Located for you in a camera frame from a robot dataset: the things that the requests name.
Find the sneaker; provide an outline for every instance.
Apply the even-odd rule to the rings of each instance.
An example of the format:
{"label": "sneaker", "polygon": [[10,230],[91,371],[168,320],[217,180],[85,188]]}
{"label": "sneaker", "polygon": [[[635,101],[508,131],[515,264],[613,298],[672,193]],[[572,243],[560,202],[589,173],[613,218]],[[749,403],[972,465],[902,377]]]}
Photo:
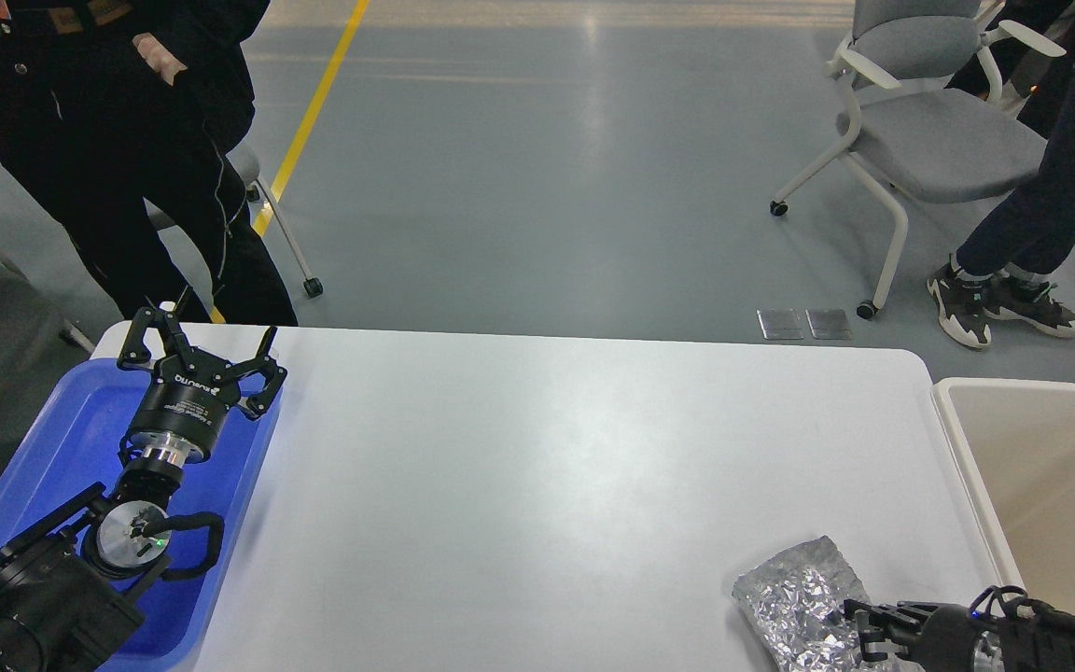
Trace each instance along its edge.
{"label": "sneaker", "polygon": [[1050,298],[1057,286],[1050,282],[1024,288],[1013,276],[993,276],[993,290],[985,305],[987,317],[994,319],[1021,319],[1049,337],[1075,337],[1075,312],[1064,303]]}
{"label": "sneaker", "polygon": [[989,347],[989,324],[981,314],[988,289],[985,281],[969,282],[952,275],[951,264],[943,264],[927,280],[927,294],[938,309],[940,328],[966,348]]}

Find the white table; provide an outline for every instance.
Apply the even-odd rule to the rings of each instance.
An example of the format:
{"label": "white table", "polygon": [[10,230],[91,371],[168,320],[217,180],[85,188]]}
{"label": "white table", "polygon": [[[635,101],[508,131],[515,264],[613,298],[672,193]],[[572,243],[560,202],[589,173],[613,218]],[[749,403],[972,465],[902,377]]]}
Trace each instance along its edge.
{"label": "white table", "polygon": [[[240,360],[261,330],[187,332]],[[321,329],[276,349],[285,406],[198,672],[768,671],[732,583],[820,534],[874,600],[998,582],[913,354]]]}

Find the white bin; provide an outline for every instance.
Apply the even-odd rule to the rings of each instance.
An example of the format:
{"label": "white bin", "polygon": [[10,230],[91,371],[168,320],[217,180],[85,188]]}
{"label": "white bin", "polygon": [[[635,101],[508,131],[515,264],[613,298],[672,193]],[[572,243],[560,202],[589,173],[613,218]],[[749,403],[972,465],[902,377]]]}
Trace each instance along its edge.
{"label": "white bin", "polygon": [[1002,578],[1075,613],[1075,384],[945,378],[935,403]]}

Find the crumpled foil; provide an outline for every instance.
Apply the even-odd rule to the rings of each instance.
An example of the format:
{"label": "crumpled foil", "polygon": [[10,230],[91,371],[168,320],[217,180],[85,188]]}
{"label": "crumpled foil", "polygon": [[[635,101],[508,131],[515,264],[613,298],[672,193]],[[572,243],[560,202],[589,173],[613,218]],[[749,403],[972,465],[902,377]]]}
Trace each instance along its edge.
{"label": "crumpled foil", "polygon": [[[732,596],[782,672],[847,672],[861,664],[857,630],[845,621],[845,599],[870,597],[828,537],[786,548],[733,584]],[[874,671],[918,671],[897,660]]]}

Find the plastic container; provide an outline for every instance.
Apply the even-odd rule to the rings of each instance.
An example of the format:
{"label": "plastic container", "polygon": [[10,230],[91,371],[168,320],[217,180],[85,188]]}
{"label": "plastic container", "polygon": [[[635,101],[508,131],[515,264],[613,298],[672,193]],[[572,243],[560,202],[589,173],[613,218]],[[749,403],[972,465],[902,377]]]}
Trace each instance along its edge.
{"label": "plastic container", "polygon": [[1002,578],[1075,613],[1075,384],[945,378],[934,394]]}
{"label": "plastic container", "polygon": [[[148,382],[143,371],[119,371],[106,358],[78,364],[60,380],[0,477],[0,546],[87,485],[102,482],[106,492],[111,490],[123,472],[116,457],[118,440]],[[145,624],[99,669],[163,671],[197,646],[217,600],[277,413],[280,404],[273,403],[263,418],[250,421],[231,410],[212,458],[185,468],[170,513],[213,511],[223,516],[226,533],[218,563],[190,582],[155,584],[138,601]],[[175,569],[196,566],[204,549],[204,531],[175,533],[168,546]]]}

